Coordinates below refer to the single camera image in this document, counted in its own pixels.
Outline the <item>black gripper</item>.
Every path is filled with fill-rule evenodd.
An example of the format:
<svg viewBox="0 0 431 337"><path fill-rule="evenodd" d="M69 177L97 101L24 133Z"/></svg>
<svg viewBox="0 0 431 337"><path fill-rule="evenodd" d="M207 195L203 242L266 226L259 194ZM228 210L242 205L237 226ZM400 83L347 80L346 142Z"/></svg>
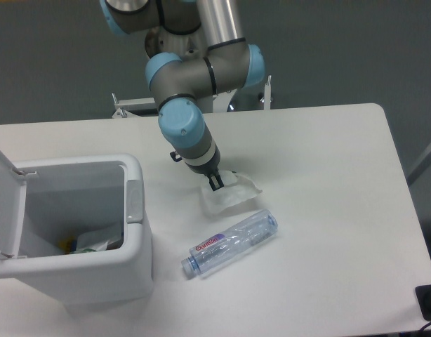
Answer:
<svg viewBox="0 0 431 337"><path fill-rule="evenodd" d="M187 166L195 173L207 176L209 185L213 191L217 191L225 186L223 179L218 171L218 165L220 163L220 151L215 150L215 154L211 159L202 165L191 165Z"/></svg>

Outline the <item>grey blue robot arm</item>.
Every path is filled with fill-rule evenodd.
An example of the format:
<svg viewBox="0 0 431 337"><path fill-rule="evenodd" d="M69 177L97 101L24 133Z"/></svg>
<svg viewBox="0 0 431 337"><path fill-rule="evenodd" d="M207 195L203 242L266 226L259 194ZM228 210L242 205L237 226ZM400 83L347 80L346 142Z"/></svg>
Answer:
<svg viewBox="0 0 431 337"><path fill-rule="evenodd" d="M129 35L160 27L175 37L204 35L194 53L163 48L145 67L146 82L159 113L159 128L173 146L171 157L208 178L212 190L224 186L220 151L198 100L260 83L265 61L246 43L236 1L101 1L108 26Z"/></svg>

